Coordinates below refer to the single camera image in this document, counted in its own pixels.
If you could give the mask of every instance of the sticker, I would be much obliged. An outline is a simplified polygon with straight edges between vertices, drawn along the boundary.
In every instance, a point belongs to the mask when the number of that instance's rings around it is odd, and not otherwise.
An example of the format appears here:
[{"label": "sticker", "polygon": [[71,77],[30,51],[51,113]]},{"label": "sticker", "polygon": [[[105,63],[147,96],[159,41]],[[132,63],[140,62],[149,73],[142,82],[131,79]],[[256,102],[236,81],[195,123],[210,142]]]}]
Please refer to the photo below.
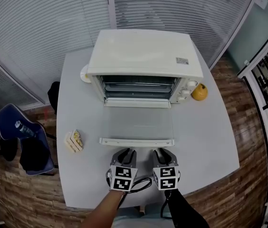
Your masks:
[{"label": "sticker", "polygon": [[116,176],[118,177],[128,177],[131,178],[131,169],[125,167],[116,167]]},{"label": "sticker", "polygon": [[174,177],[175,169],[174,167],[161,168],[161,177]]},{"label": "sticker", "polygon": [[186,59],[186,58],[177,57],[176,58],[176,63],[188,65],[189,64],[189,60]]},{"label": "sticker", "polygon": [[114,189],[129,190],[131,180],[117,179],[114,181]]},{"label": "sticker", "polygon": [[161,189],[173,189],[175,188],[176,179],[161,179]]}]

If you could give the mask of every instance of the black cable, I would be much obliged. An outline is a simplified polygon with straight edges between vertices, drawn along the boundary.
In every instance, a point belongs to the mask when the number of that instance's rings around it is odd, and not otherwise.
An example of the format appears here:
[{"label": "black cable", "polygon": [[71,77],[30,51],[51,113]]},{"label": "black cable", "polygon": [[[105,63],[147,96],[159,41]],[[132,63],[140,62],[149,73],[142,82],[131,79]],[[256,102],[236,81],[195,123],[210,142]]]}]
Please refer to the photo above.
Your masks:
[{"label": "black cable", "polygon": [[[139,189],[134,189],[134,190],[133,190],[133,187],[135,187],[137,184],[142,183],[142,182],[144,182],[144,181],[148,181],[148,183],[147,183],[146,185],[144,185],[143,187],[139,188]],[[106,182],[107,182],[107,184],[110,186],[110,179],[109,179],[109,178],[106,178]],[[126,193],[124,194],[124,196],[121,198],[121,200],[120,200],[120,202],[119,202],[119,205],[118,205],[118,208],[120,207],[120,205],[122,205],[122,203],[124,202],[124,199],[126,198],[126,196],[127,196],[129,193],[140,192],[140,191],[142,191],[142,190],[147,189],[147,188],[150,187],[151,185],[152,185],[152,179],[151,179],[150,177],[141,178],[141,179],[135,181],[135,182],[133,183],[133,185],[132,185],[132,189],[131,189],[131,191],[126,192]]]},{"label": "black cable", "polygon": [[[180,173],[180,172],[178,172],[178,173],[179,173],[179,178],[178,178],[177,182],[179,182],[180,179],[181,179],[181,173]],[[167,203],[168,203],[168,201],[169,201],[169,198],[171,197],[171,194],[172,194],[172,190],[166,190],[165,192],[167,192],[167,191],[169,191],[170,194],[169,194],[168,197],[166,197],[166,200],[165,200],[165,202],[164,202],[163,205],[162,205],[162,208],[161,208],[161,218],[164,218],[164,219],[172,219],[172,217],[164,217],[164,216],[163,216],[163,209],[164,209],[164,207],[166,207],[166,205],[167,205]]]},{"label": "black cable", "polygon": [[170,198],[171,194],[172,194],[172,192],[171,192],[171,190],[170,190],[170,195],[169,195],[168,197],[166,197],[166,200],[165,200],[165,202],[163,203],[162,208],[161,208],[161,218],[164,218],[164,219],[172,219],[172,217],[164,217],[164,216],[163,216],[163,209],[164,209],[164,207],[166,207],[166,205],[167,205],[167,203],[168,203],[168,201],[169,201],[169,198]]}]

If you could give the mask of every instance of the oven control knob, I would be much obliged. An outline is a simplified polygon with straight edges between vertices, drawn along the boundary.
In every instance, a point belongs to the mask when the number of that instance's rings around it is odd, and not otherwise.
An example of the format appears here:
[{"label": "oven control knob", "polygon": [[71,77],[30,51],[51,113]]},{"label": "oven control knob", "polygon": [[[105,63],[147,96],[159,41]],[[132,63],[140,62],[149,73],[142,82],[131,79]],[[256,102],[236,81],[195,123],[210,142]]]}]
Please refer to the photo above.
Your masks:
[{"label": "oven control knob", "polygon": [[190,95],[191,91],[189,89],[182,89],[181,90],[181,95],[182,97],[186,97],[188,95]]},{"label": "oven control knob", "polygon": [[185,96],[185,97],[183,97],[183,96],[179,96],[179,97],[177,97],[177,101],[178,101],[178,102],[182,102],[182,101],[184,101],[186,98],[187,98],[186,96]]},{"label": "oven control knob", "polygon": [[197,84],[198,83],[196,81],[188,81],[187,88],[192,90],[197,86]]}]

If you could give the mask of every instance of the glass wall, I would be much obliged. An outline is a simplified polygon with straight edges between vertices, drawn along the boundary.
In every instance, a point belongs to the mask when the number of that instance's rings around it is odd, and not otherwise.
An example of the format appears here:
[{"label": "glass wall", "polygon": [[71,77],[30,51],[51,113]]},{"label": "glass wall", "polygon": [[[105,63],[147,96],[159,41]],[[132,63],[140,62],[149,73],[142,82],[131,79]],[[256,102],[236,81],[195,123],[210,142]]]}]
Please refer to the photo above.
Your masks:
[{"label": "glass wall", "polygon": [[189,34],[210,67],[226,46],[251,0],[114,0],[118,29]]},{"label": "glass wall", "polygon": [[268,0],[263,8],[257,4],[253,5],[245,22],[228,48],[228,52],[235,62],[237,72],[240,72],[254,58],[267,40]]},{"label": "glass wall", "polygon": [[110,28],[107,0],[0,0],[0,65],[49,103],[66,53],[92,48]]}]

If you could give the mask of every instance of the oven label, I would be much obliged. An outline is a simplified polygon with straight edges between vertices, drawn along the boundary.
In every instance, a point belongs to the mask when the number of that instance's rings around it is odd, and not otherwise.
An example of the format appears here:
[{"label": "oven label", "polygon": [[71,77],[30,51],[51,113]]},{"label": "oven label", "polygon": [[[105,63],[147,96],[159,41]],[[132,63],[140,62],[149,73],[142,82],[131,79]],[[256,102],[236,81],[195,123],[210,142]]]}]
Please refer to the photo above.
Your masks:
[{"label": "oven label", "polygon": [[177,58],[176,58],[176,63],[180,63],[180,64],[186,64],[186,65],[188,65],[188,64],[189,64],[189,61],[188,61],[188,59],[186,59],[186,58],[177,57]]}]

